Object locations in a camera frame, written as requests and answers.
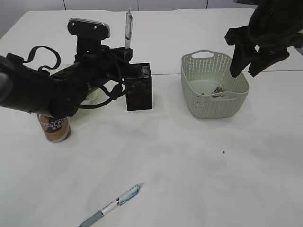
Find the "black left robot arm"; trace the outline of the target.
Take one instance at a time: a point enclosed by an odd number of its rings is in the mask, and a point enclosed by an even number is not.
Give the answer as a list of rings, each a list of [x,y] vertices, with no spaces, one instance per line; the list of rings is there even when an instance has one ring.
[[[65,118],[79,109],[104,107],[125,94],[125,72],[134,69],[129,63],[132,49],[102,45],[95,51],[78,52],[73,65],[51,74],[47,65],[37,70],[26,66],[39,48],[32,48],[27,60],[11,53],[1,56],[2,107]]]

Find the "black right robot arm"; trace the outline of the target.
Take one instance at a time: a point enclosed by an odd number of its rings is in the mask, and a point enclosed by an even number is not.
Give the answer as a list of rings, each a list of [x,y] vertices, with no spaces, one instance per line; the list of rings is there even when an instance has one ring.
[[[230,73],[235,78],[245,67],[254,77],[289,57],[288,48],[303,46],[301,0],[254,0],[246,26],[230,28],[225,40],[234,46]]]

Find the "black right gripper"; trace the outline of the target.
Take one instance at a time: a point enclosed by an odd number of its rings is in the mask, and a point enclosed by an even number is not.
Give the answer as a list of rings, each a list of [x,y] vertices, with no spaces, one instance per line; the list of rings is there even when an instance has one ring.
[[[234,45],[230,73],[236,78],[249,66],[249,74],[255,77],[263,70],[289,57],[288,47],[302,47],[302,23],[286,26],[242,26],[230,28],[225,40]]]

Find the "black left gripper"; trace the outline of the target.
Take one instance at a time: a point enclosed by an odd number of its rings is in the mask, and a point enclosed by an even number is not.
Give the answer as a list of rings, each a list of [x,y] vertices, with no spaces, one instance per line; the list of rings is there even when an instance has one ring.
[[[132,57],[133,50],[131,48],[77,47],[74,61],[74,79],[124,79],[133,72],[133,66],[129,63]]]

